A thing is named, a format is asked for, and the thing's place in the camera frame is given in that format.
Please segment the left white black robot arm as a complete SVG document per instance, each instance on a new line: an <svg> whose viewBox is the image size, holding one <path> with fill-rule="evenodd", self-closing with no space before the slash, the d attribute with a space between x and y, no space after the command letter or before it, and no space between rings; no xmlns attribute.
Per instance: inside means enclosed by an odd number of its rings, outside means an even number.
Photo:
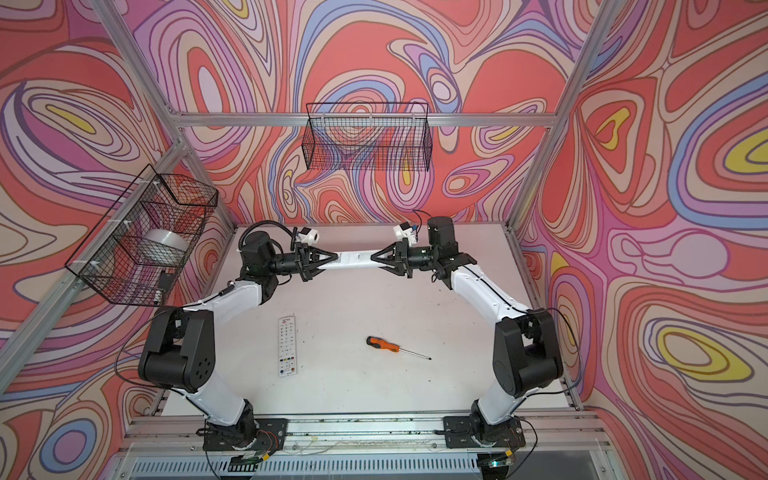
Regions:
<svg viewBox="0 0 768 480"><path fill-rule="evenodd" d="M241 269L235 280L212 297L166 308L152 318L138 364L141 380L179 390L204 414L209 427L245 443L255 438L259 426L251 404L234 393L216 372L216 325L269 301L281 276L297 275L309 281L322 266L339 259L337 253L315 246L315 230L289 229L273 221L273 226L289 236L290 249L284 251L262 229L265 224L255 223L240 236Z"/></svg>

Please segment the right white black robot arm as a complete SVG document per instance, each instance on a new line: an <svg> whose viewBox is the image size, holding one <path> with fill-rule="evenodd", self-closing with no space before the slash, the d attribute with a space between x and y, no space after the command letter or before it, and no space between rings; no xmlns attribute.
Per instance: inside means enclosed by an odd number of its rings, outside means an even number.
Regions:
<svg viewBox="0 0 768 480"><path fill-rule="evenodd" d="M474 429L487 431L511 420L525 399L562 377L556 322L547 310L526 307L490 280L477 261L461 251L450 218L430 218L427 230L427 247L400 239L373 253L371 260L397 276L430 271L494 327L496 383L471 408Z"/></svg>

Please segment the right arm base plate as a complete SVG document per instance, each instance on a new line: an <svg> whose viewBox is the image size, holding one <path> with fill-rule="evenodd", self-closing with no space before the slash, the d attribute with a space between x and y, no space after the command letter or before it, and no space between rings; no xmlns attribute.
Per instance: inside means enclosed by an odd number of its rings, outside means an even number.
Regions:
<svg viewBox="0 0 768 480"><path fill-rule="evenodd" d="M487 424L479 414L445 416L441 428L449 449L506 448L516 451L526 446L520 419L512 417L496 425Z"/></svg>

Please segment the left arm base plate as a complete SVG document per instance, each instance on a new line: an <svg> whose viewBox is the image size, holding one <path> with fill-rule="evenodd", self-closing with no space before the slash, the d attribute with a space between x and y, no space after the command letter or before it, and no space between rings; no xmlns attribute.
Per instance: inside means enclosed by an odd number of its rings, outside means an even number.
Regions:
<svg viewBox="0 0 768 480"><path fill-rule="evenodd" d="M206 423L196 431L206 452L256 452L274 454L283 449L288 420L256 418L232 426Z"/></svg>

